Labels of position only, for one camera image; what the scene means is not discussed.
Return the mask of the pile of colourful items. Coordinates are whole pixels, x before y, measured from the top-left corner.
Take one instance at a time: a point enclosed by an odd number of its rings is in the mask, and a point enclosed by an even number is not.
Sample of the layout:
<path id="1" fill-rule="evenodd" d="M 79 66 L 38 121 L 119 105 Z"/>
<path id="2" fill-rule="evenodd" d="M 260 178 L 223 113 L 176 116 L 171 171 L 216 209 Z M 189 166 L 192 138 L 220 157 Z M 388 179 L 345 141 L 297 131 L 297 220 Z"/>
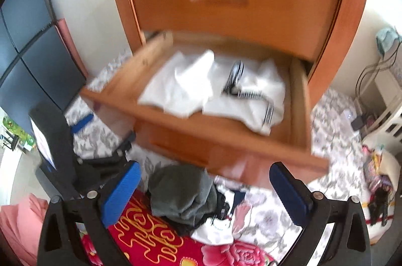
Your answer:
<path id="1" fill-rule="evenodd" d="M 368 201 L 363 204 L 369 211 L 367 222 L 370 226 L 380 223 L 385 227 L 391 219 L 388 210 L 398 190 L 401 165 L 384 146 L 371 149 L 363 145 L 363 153 L 363 174 L 369 191 Z"/>

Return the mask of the red floral blanket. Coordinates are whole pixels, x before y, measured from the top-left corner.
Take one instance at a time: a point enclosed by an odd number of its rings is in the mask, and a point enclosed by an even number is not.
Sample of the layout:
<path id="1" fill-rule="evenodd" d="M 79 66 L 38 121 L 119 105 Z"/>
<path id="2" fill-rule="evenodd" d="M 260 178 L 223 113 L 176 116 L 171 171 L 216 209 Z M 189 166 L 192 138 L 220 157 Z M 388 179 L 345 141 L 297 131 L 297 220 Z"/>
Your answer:
<path id="1" fill-rule="evenodd" d="M 131 265 L 274 265 L 258 246 L 234 241 L 223 246 L 181 237 L 173 227 L 151 214 L 148 197 L 135 190 L 119 221 L 108 231 Z"/>

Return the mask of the pink board by wardrobe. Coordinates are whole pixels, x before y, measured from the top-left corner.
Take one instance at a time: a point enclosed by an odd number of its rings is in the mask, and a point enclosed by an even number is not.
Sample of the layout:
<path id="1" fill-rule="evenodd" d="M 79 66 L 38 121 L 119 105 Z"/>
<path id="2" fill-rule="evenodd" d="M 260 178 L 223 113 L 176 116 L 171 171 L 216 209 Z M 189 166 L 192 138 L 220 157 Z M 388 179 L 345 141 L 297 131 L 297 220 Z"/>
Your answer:
<path id="1" fill-rule="evenodd" d="M 70 33 L 70 30 L 67 26 L 67 23 L 64 18 L 59 19 L 56 21 L 57 23 L 57 28 L 58 31 L 60 32 L 61 38 L 63 42 L 65 43 L 65 46 L 70 53 L 72 59 L 76 63 L 77 67 L 80 69 L 81 73 L 84 75 L 84 78 L 87 79 L 89 77 L 89 73 L 86 70 L 86 66 L 84 65 L 84 62 L 82 61 L 79 52 L 76 48 L 76 45 L 74 43 L 74 40 L 72 38 L 72 35 Z"/>

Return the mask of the pink cloth bottom left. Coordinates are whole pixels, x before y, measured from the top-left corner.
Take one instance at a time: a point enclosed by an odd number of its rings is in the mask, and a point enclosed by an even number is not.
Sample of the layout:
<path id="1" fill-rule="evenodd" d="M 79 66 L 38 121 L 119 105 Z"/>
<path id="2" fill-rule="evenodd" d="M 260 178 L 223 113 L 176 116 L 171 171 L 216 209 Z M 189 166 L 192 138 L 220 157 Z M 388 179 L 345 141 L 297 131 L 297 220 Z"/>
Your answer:
<path id="1" fill-rule="evenodd" d="M 20 203 L 1 206 L 1 231 L 23 265 L 37 265 L 47 200 L 29 194 Z"/>

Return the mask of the white hello kitty garment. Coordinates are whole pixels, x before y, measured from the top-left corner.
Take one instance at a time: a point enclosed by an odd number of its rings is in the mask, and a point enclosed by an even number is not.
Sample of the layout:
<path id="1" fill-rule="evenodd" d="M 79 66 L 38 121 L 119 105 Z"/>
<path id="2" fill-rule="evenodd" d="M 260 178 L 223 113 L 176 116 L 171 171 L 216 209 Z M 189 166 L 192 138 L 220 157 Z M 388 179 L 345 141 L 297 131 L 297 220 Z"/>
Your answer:
<path id="1" fill-rule="evenodd" d="M 217 186 L 217 192 L 225 197 L 223 219 L 217 216 L 208 218 L 206 222 L 194 230 L 191 239 L 210 246 L 232 244 L 234 238 L 245 227 L 250 219 L 252 205 L 245 200 L 246 192 L 231 190 L 223 185 Z"/>

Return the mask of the white garment in drawer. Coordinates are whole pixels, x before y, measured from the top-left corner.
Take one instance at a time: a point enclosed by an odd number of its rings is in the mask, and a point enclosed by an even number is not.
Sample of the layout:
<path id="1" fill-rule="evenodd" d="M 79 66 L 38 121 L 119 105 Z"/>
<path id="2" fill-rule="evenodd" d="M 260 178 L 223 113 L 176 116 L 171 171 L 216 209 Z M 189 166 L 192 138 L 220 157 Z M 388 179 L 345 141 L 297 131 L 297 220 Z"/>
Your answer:
<path id="1" fill-rule="evenodd" d="M 271 59 L 257 62 L 212 50 L 176 52 L 147 83 L 138 103 L 178 118 L 197 112 L 230 118 L 269 135 L 284 119 L 285 93 L 285 81 Z"/>

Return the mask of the dark blue wardrobe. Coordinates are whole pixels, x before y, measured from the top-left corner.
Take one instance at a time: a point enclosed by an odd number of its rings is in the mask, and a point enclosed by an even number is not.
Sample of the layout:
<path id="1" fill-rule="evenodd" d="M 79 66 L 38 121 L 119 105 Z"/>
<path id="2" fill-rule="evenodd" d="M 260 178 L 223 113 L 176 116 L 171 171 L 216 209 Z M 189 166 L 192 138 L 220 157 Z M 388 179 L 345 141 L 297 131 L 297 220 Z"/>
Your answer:
<path id="1" fill-rule="evenodd" d="M 65 111 L 86 84 L 45 0 L 1 5 L 1 108 L 32 133 L 29 111 L 45 102 Z"/>

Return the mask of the wooden drawer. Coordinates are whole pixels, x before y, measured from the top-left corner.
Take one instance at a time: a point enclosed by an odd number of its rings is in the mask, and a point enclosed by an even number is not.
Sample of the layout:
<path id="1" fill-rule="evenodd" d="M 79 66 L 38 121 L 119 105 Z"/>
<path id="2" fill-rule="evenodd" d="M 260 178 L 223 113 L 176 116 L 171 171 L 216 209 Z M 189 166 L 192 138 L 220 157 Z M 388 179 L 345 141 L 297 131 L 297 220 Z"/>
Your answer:
<path id="1" fill-rule="evenodd" d="M 230 36 L 314 61 L 338 0 L 134 0 L 143 30 Z"/>
<path id="2" fill-rule="evenodd" d="M 213 50 L 220 56 L 273 59 L 285 81 L 285 113 L 269 136 L 228 118 L 197 113 L 181 119 L 137 100 L 154 74 L 176 52 Z M 307 76 L 301 61 L 264 45 L 210 34 L 162 32 L 137 49 L 100 92 L 83 88 L 82 99 L 114 133 L 132 130 L 142 148 L 225 178 L 269 188 L 268 171 L 280 161 L 304 182 L 327 174 L 326 158 L 311 153 Z"/>

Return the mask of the grey garment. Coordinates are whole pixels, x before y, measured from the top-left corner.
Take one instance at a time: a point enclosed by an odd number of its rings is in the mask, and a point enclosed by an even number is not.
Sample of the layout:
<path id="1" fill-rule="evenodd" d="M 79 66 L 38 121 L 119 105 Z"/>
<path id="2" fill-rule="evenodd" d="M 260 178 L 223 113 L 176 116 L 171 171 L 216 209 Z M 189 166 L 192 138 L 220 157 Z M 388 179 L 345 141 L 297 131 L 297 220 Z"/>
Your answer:
<path id="1" fill-rule="evenodd" d="M 218 193 L 205 169 L 190 164 L 162 167 L 148 181 L 154 216 L 195 226 L 217 211 Z"/>

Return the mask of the black charger plug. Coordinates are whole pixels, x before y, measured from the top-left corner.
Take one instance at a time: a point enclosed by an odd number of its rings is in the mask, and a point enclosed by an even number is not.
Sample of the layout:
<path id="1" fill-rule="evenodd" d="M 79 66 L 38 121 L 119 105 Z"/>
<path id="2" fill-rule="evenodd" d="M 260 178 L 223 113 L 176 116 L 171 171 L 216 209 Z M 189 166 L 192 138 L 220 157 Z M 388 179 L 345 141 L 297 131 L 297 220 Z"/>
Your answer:
<path id="1" fill-rule="evenodd" d="M 361 130 L 367 124 L 367 115 L 361 114 L 357 115 L 356 118 L 351 122 L 351 127 L 353 131 Z"/>

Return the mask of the teal cloth on shelf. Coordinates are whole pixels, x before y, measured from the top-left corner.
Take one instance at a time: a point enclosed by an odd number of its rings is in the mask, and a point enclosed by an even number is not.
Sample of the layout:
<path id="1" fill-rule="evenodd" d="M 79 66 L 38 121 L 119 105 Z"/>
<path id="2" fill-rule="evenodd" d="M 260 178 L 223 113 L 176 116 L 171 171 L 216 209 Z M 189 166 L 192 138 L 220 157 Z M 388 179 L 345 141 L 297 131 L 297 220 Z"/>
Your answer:
<path id="1" fill-rule="evenodd" d="M 385 27 L 379 30 L 375 36 L 377 51 L 383 58 L 386 53 L 392 49 L 396 41 L 401 40 L 401 35 L 391 27 Z"/>

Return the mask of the white side shelf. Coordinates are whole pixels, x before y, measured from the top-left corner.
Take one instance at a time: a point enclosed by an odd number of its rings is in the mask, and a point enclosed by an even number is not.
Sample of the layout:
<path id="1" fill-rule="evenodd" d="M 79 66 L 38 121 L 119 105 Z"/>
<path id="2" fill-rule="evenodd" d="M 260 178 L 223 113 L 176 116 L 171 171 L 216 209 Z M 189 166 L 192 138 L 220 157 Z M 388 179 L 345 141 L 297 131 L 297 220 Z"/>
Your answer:
<path id="1" fill-rule="evenodd" d="M 401 152 L 401 41 L 385 57 L 363 69 L 355 88 L 358 112 L 367 115 L 362 143 Z"/>

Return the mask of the black lace garment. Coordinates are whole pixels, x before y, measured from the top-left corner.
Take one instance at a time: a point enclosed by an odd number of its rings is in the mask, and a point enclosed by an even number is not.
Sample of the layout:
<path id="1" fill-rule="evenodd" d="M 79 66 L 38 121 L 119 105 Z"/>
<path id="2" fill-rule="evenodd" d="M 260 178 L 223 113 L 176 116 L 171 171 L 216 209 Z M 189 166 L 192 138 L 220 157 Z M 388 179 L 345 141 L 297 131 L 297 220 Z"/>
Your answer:
<path id="1" fill-rule="evenodd" d="M 191 198 L 191 204 L 181 203 L 182 210 L 170 223 L 178 235 L 190 236 L 203 225 L 212 224 L 215 219 L 225 220 L 232 208 L 232 196 L 231 192 L 227 195 L 226 189 L 212 185 L 208 195 L 202 191 Z"/>

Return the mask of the grey floral white mattress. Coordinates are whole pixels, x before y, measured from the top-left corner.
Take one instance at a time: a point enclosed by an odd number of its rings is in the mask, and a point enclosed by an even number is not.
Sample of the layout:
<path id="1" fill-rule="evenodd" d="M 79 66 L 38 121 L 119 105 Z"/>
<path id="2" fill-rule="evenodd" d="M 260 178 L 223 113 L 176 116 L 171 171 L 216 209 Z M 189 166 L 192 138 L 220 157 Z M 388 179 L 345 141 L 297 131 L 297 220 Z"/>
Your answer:
<path id="1" fill-rule="evenodd" d="M 132 54 L 128 49 L 108 63 L 92 82 L 89 88 L 99 91 L 114 75 L 121 65 Z M 317 156 L 330 161 L 329 174 L 307 184 L 310 190 L 319 190 L 329 199 L 346 200 L 352 194 L 357 194 L 362 202 L 365 217 L 369 220 L 369 211 L 363 206 L 368 201 L 369 191 L 363 174 L 366 157 L 361 146 L 360 135 L 352 135 L 346 130 L 346 121 L 341 117 L 345 109 L 355 111 L 350 97 L 330 88 L 320 99 L 311 112 L 312 151 Z M 75 124 L 88 113 L 89 106 L 80 98 L 76 98 L 65 113 L 68 124 Z M 109 155 L 121 142 L 97 116 L 83 130 L 74 135 L 74 150 L 83 158 L 98 158 Z M 128 154 L 129 159 L 137 160 L 141 165 L 142 182 L 139 188 L 147 188 L 148 178 L 155 170 L 167 164 L 175 163 L 154 152 L 144 150 L 137 145 Z M 215 182 L 226 188 L 246 192 L 245 200 L 252 205 L 250 219 L 235 239 L 255 244 L 263 248 L 274 259 L 279 261 L 294 243 L 300 233 L 300 227 L 292 224 L 279 198 L 273 190 L 247 186 L 226 178 L 217 177 Z M 389 214 L 391 219 L 385 227 L 380 223 L 368 225 L 369 238 L 373 247 L 389 230 L 392 229 L 394 204 L 391 203 Z M 308 265 L 317 265 L 328 241 L 332 225 L 328 225 L 320 240 L 319 247 L 313 254 Z"/>

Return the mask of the white power strip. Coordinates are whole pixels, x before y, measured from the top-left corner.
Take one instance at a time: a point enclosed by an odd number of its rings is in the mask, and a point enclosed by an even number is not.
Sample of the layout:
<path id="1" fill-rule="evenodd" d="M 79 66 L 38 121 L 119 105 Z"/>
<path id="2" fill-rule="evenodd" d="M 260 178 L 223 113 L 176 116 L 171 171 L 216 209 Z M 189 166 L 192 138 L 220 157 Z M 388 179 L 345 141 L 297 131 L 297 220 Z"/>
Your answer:
<path id="1" fill-rule="evenodd" d="M 351 109 L 345 109 L 341 112 L 341 117 L 349 123 L 352 123 L 356 119 L 356 112 Z"/>

